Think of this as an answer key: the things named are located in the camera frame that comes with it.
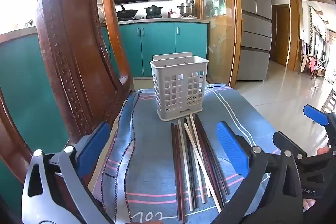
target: hanging vine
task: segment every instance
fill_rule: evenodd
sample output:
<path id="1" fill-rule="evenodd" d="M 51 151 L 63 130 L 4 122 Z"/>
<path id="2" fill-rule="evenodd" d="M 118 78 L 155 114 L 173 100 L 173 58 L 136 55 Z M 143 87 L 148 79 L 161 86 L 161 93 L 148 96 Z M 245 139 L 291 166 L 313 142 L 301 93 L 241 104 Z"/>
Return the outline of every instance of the hanging vine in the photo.
<path id="1" fill-rule="evenodd" d="M 310 54 L 312 54 L 312 41 L 313 41 L 313 18 L 312 18 L 312 10 L 311 10 L 311 6 L 309 6 L 309 30 L 310 30 L 310 34 L 309 34 L 309 51 Z"/>

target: metal screw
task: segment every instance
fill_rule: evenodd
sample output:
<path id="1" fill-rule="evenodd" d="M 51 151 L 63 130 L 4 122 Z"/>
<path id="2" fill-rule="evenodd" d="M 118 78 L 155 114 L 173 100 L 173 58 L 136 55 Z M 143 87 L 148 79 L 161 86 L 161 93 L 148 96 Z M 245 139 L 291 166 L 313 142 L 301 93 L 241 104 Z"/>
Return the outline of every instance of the metal screw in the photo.
<path id="1" fill-rule="evenodd" d="M 290 157 L 290 156 L 292 156 L 292 152 L 289 151 L 289 150 L 285 150 L 285 156 L 286 156 L 286 157 Z"/>
<path id="2" fill-rule="evenodd" d="M 254 153 L 259 154 L 259 153 L 261 153 L 261 148 L 260 148 L 259 146 L 253 146 L 253 147 L 252 147 L 252 151 L 253 151 Z"/>
<path id="3" fill-rule="evenodd" d="M 41 156 L 42 155 L 42 150 L 41 149 L 37 149 L 34 151 L 34 156 L 35 157 L 38 157 L 38 156 Z"/>
<path id="4" fill-rule="evenodd" d="M 64 152 L 71 153 L 73 150 L 74 150 L 74 147 L 72 145 L 69 145 L 64 149 Z"/>

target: pile of chopsticks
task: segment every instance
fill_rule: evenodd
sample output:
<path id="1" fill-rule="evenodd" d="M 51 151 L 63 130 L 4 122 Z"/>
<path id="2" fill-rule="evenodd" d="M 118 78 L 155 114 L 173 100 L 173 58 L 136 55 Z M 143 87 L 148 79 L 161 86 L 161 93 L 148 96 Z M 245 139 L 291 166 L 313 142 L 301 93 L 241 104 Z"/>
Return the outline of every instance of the pile of chopsticks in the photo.
<path id="1" fill-rule="evenodd" d="M 183 125 L 181 119 L 178 120 L 178 125 L 172 123 L 171 134 L 175 171 L 177 219 L 181 220 L 182 223 L 185 223 L 182 162 L 184 163 L 190 211 L 198 208 L 193 166 L 195 164 L 202 203 L 204 204 L 206 201 L 200 169 L 204 176 L 207 195 L 209 198 L 211 196 L 213 197 L 217 210 L 220 213 L 225 206 L 225 195 L 229 195 L 230 191 L 198 115 L 196 114 L 194 119 L 190 114 L 184 118 Z"/>

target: kitchen countertop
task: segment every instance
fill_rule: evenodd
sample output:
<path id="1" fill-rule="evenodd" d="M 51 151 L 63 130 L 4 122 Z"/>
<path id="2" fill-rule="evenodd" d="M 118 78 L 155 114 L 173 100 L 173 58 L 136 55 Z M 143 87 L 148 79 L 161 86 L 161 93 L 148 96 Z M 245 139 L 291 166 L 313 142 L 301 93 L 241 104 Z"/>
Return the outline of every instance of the kitchen countertop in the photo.
<path id="1" fill-rule="evenodd" d="M 184 19 L 184 18 L 144 18 L 144 19 L 134 19 L 119 21 L 119 25 L 125 24 L 136 24 L 136 23 L 150 23 L 150 22 L 189 22 L 189 23 L 204 23 L 209 24 L 209 20 L 203 19 Z M 100 24 L 102 27 L 106 27 L 105 23 Z M 29 27 L 14 30 L 4 34 L 0 34 L 0 43 L 10 41 L 19 37 L 25 37 L 27 35 L 32 35 L 37 33 L 36 27 Z"/>

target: human hand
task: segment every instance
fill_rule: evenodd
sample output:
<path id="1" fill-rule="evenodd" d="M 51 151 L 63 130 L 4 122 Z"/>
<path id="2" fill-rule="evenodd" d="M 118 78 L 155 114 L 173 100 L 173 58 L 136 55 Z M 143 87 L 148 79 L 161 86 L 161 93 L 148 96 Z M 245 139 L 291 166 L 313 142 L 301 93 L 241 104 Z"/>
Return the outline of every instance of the human hand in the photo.
<path id="1" fill-rule="evenodd" d="M 317 150 L 317 155 L 321 155 L 321 154 L 325 154 L 328 153 L 329 151 L 329 147 L 321 147 Z M 316 200 L 314 199 L 303 199 L 303 207 L 308 210 L 311 206 L 313 206 L 315 204 Z"/>

